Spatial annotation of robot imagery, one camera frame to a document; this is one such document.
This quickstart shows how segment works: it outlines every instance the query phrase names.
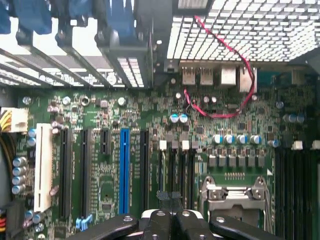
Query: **red wire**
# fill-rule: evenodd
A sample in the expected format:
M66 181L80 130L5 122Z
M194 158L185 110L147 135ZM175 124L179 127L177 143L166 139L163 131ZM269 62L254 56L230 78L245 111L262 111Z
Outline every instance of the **red wire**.
M194 16L196 22L200 25L200 27L202 29L205 30L205 32L209 35L213 35L221 44L223 44L230 52L236 53L240 56L240 58L242 59L242 61L244 62L245 67L248 70L248 74L251 78L251 87L250 87L250 91L248 93L248 95L246 96L246 98L244 99L243 103L241 103L239 110L234 112L234 113L227 113L227 114L209 114L206 113L205 111L203 111L198 105L194 104L191 102L190 100L190 96L187 92L187 90L184 90L184 96L186 98L186 101L188 102L189 105L191 105L191 107L195 110L197 110L201 115L205 116L205 117L210 117L210 118L220 118L220 119L229 119L229 118L233 118L237 115L240 114L241 110L247 105L247 103L249 102L249 100L251 99L252 95L254 94L254 90L255 90L255 76L251 70L251 66L248 62L248 60L245 59L244 56L242 56L237 50L235 50L234 48L232 48L231 46L229 46L223 38L220 38L217 34L214 34L213 32L210 31L210 29L207 29L205 27L205 23L201 21L199 16Z

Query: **small white connector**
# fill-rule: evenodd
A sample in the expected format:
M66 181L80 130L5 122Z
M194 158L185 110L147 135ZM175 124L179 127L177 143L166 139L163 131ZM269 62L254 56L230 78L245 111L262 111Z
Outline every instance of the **small white connector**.
M188 140L183 140L182 141L182 150L189 150L190 148L190 143Z
M50 123L36 125L34 207L35 212L44 212L51 207L53 135Z
M15 107L2 107L1 115L4 116L4 122L1 122L1 127L3 128L2 132L23 133L28 131L29 112L27 109Z
M292 148L291 149L292 150L298 150L298 151L303 150L304 147L303 147L302 141L294 141L294 143L292 144Z
M312 150L319 150L320 149L320 140L314 140L312 142Z
M161 151L167 150L167 141L166 140L160 140L159 142L159 149Z

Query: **metal mesh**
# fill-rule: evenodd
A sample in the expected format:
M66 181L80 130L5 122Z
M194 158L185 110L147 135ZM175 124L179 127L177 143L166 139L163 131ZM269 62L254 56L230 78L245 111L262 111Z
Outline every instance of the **metal mesh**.
M320 0L215 0L205 27L251 61L288 62L319 45ZM168 59L240 61L192 17L173 17Z

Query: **white pci slot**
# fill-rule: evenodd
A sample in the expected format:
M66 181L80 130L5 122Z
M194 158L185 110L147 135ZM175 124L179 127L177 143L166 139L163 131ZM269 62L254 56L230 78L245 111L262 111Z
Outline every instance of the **white pci slot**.
M34 208L35 212L44 212L51 207L53 136L49 123L36 125L35 172L34 172Z

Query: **green circuit board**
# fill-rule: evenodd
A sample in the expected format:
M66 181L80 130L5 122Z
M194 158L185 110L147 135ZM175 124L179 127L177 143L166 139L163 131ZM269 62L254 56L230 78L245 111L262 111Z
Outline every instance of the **green circuit board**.
M315 101L313 86L296 86L286 88L260 87L252 100L238 117L231 119L204 118L188 107L184 98L175 99L176 93L183 95L184 87L177 81L163 87L148 91L132 90L44 90L26 91L21 94L18 106L29 110L29 128L35 128L38 123L51 123L59 117L64 127L72 130L72 171L71 171L71 213L69 218L59 218L59 195L52 197L52 207L45 212L44 230L35 232L29 228L26 239L36 240L39 234L46 239L64 239L75 234L76 219L80 212L80 182L83 177L80 169L81 130L92 129L91 134L91 182L90 182L90 212L93 215L92 225L103 222L118 214L119 209L119 157L120 132L123 128L130 131L130 193L129 212L136 217L141 216L141 173L140 173L140 132L149 130L149 186L148 208L158 208L157 192L159 190L159 141L168 143L189 140L196 142L198 148L195 154L194 179L194 209L199 210L200 189L205 176L212 176L219 186L251 186L257 177L263 176L271 197L271 208L274 207L275 178L274 178L274 149L268 145L270 140L279 140L287 144L288 136L292 140L305 138L306 133L312 138L312 129L316 122L312 119L303 124L286 123L284 114L304 113L306 107ZM188 86L188 91L196 103L201 103L204 96L216 97L215 104L204 105L208 111L215 113L234 112L243 101L245 94L237 89L217 90L213 86ZM31 103L23 103L23 97L30 97ZM64 97L70 97L68 104L63 104ZM84 97L89 103L83 106ZM125 99L123 106L119 98ZM284 107L278 109L276 102L284 102ZM48 112L48 107L58 108L56 114ZM188 121L185 124L171 123L172 114L186 113ZM100 129L110 131L110 155L100 153ZM233 143L213 144L213 135L227 134L237 136L261 136L261 144L239 145ZM26 156L28 152L28 137L22 135L18 139L17 154ZM59 185L60 177L60 147L59 134L53 137L52 186ZM236 165L212 166L210 155L218 156L259 156L263 159L262 166L239 167ZM26 191L21 197L30 198L33 194L34 170L27 167ZM168 178L163 184L163 190L168 187Z

